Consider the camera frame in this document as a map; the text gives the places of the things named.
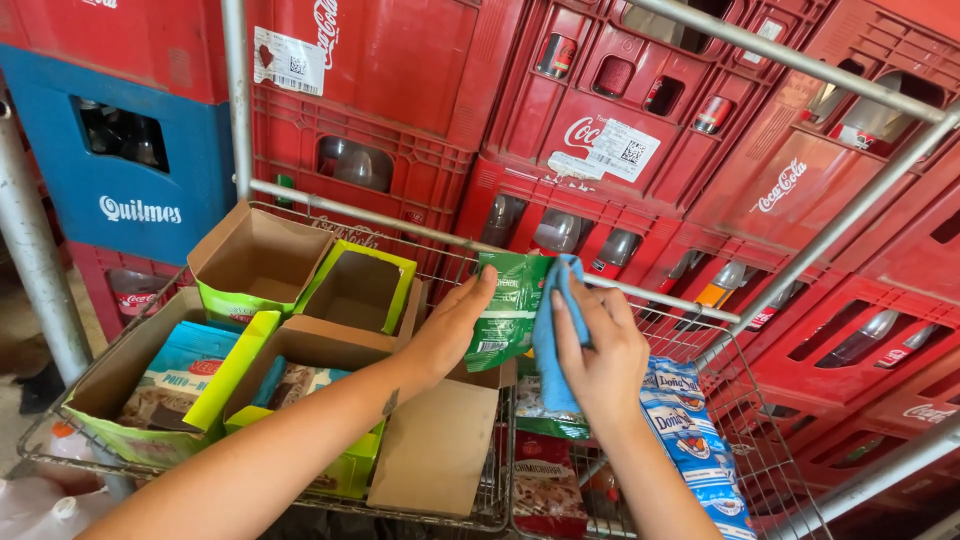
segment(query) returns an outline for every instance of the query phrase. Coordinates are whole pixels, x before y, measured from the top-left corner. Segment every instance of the floor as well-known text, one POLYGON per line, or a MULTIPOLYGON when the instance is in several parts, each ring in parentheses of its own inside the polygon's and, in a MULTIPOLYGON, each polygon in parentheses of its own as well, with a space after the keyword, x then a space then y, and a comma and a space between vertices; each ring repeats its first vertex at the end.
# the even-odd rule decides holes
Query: floor
MULTIPOLYGON (((90 348, 96 356, 105 349, 107 342, 93 312, 93 305, 76 269, 67 272, 67 280, 77 301, 90 348)), ((36 340, 31 338, 39 333, 39 323, 27 293, 12 269, 12 264, 5 264, 4 268, 0 269, 0 351, 6 353, 3 357, 10 357, 12 352, 18 356, 21 363, 39 364, 42 367, 47 361, 49 351, 42 344, 39 347, 26 345, 36 343, 36 340)), ((13 375, 0 376, 0 479, 19 464, 16 443, 34 420, 24 418, 18 413, 20 388, 12 383, 12 379, 13 375)))

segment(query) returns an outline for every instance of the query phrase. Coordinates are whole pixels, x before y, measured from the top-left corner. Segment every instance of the qr code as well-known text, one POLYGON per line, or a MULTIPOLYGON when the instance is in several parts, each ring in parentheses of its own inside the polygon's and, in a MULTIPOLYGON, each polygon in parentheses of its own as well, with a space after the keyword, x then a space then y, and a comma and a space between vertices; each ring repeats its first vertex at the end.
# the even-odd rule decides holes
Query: qr code
POLYGON ((290 57, 290 71, 299 75, 306 75, 306 60, 290 57))
POLYGON ((623 154, 620 155, 620 158, 636 165, 646 152, 647 146, 645 144, 641 144, 639 141, 631 139, 629 142, 627 142, 627 148, 624 149, 623 154))

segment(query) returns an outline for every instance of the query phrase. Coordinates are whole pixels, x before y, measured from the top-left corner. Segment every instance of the shopping cart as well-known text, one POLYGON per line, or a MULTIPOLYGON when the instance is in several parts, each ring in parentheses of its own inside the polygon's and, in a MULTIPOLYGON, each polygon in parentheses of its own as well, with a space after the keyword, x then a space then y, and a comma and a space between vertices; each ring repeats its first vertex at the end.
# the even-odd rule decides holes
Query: shopping cart
MULTIPOLYGON (((458 238, 447 233, 431 231, 424 227, 416 226, 410 223, 396 220, 394 218, 373 214, 369 211, 356 209, 333 201, 328 201, 321 197, 307 195, 292 189, 282 188, 269 183, 256 183, 258 188, 263 191, 282 192, 279 195, 288 199, 302 200, 306 202, 306 212, 293 211, 262 202, 253 202, 252 206, 291 219, 300 223, 308 224, 314 227, 323 227, 334 231, 338 236, 350 238, 353 240, 367 239, 377 245, 377 249, 393 253, 402 253, 409 257, 409 254, 415 254, 420 250, 430 250, 434 252, 431 256, 441 258, 441 264, 437 275, 418 274, 418 278, 424 281, 428 287, 430 303, 432 307, 439 301, 445 292, 458 283, 463 282, 469 277, 469 272, 476 268, 476 251, 492 250, 503 251, 490 246, 483 246, 466 238, 458 238), (344 225, 335 219, 329 217, 331 212, 349 216, 350 221, 369 220, 370 225, 378 227, 367 227, 365 225, 344 225), (396 237, 386 233, 378 233, 376 230, 383 230, 384 227, 396 231, 396 237), (445 249, 428 247, 430 245, 443 245, 445 249)), ((156 295, 163 298, 170 287, 180 279, 180 274, 169 281, 166 286, 156 295)), ((685 327, 686 325, 697 325, 698 330, 694 332, 676 332, 676 331, 651 331, 644 333, 650 342, 651 350, 658 355, 672 356, 674 358, 693 358, 701 348, 711 343, 714 338, 726 332, 723 328, 711 324, 710 321, 726 318, 728 321, 735 320, 735 315, 698 307, 690 302, 675 299, 654 293, 644 291, 636 287, 628 286, 623 283, 610 282, 595 277, 588 277, 590 282, 601 285, 619 286, 629 293, 632 298, 631 306, 635 311, 635 318, 639 327, 643 329, 674 329, 685 327), (692 317, 682 317, 667 312, 670 307, 680 307, 690 310, 696 309, 692 317), (712 319, 705 320, 702 315, 708 314, 712 319), (650 320, 660 321, 662 318, 676 319, 677 323, 664 325, 649 325, 650 320)), ((108 346, 107 350, 100 356, 102 358, 113 347, 124 339, 124 337, 143 322, 143 313, 146 313, 150 306, 144 307, 141 315, 137 316, 130 325, 108 346)), ((728 400, 721 400, 720 405, 716 400, 713 401, 713 407, 710 413, 714 418, 726 416, 729 409, 736 408, 739 404, 748 400, 762 400, 756 389, 756 384, 752 383, 749 377, 750 370, 742 352, 733 341, 729 347, 724 349, 720 357, 715 359, 711 365, 722 365, 725 368, 733 368, 736 373, 746 373, 747 377, 742 375, 735 379, 732 384, 737 386, 728 387, 731 397, 728 400)), ((702 377, 711 377, 715 380, 721 377, 720 373, 703 371, 702 377)), ((130 463, 112 451, 99 437, 92 435, 79 422, 72 418, 63 408, 62 403, 72 391, 68 389, 57 402, 44 414, 40 415, 31 427, 21 437, 17 450, 21 456, 34 461, 44 463, 54 463, 85 469, 95 473, 113 474, 121 477, 139 480, 155 479, 163 474, 165 469, 150 467, 137 463, 130 463), (42 450, 41 435, 48 433, 45 430, 55 421, 67 422, 78 432, 83 433, 90 439, 90 444, 97 450, 104 462, 80 461, 50 455, 42 450)), ((441 516, 432 516, 416 514, 410 512, 383 510, 370 508, 366 506, 365 500, 354 500, 339 498, 315 493, 304 493, 298 497, 294 504, 313 506, 335 511, 354 512, 378 516, 396 520, 407 520, 421 523, 434 524, 438 526, 447 526, 453 528, 465 528, 483 531, 498 531, 512 523, 512 494, 513 494, 513 463, 514 463, 514 441, 515 441, 515 396, 512 387, 504 388, 500 391, 499 416, 494 426, 490 454, 484 466, 481 480, 477 486, 476 497, 474 499, 473 512, 463 519, 451 519, 441 516)), ((800 480, 799 471, 793 463, 789 453, 782 458, 771 459, 769 456, 778 455, 774 446, 782 444, 780 433, 765 433, 762 437, 754 437, 751 433, 723 431, 723 426, 718 426, 721 434, 728 437, 729 440, 736 441, 734 449, 741 455, 737 463, 740 466, 738 472, 740 489, 748 502, 748 506, 753 512, 753 521, 757 532, 770 531, 777 528, 793 528, 789 510, 796 509, 801 502, 811 500, 809 491, 800 480)), ((589 477, 595 473, 606 459, 602 451, 589 441, 578 444, 573 447, 571 459, 580 476, 581 485, 585 484, 589 477)), ((620 536, 636 538, 636 528, 633 520, 629 516, 626 506, 622 502, 612 504, 601 501, 587 500, 588 507, 601 508, 605 510, 602 515, 590 517, 588 522, 588 537, 604 538, 607 536, 620 536)), ((548 538, 547 536, 530 533, 529 531, 519 531, 524 536, 536 538, 548 538)), ((816 532, 816 537, 830 538, 826 528, 820 528, 816 532)))

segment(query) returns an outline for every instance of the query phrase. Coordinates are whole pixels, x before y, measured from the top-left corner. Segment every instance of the blue plastic crate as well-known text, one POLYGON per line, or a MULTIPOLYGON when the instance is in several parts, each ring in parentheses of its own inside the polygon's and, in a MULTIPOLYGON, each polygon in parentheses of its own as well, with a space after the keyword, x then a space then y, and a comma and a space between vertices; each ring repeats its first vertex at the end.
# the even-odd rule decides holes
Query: blue plastic crate
POLYGON ((70 240, 184 264, 236 204, 229 103, 204 105, 6 45, 0 66, 70 240), (170 173, 90 152, 78 97, 156 119, 170 173))

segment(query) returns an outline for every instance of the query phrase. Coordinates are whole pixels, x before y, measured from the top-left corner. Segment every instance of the green snack package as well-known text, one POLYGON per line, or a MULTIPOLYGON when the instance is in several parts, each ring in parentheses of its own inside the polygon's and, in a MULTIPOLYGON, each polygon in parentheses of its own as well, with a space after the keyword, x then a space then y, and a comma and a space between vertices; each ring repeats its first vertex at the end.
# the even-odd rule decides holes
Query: green snack package
POLYGON ((479 269, 491 264, 498 272, 496 292, 473 326, 464 355, 467 371, 494 368, 530 350, 534 315, 543 296, 543 281, 553 257, 516 253, 481 253, 479 269))
POLYGON ((540 394, 540 373, 534 360, 516 359, 516 428, 518 430, 585 441, 590 427, 582 413, 547 410, 540 394))

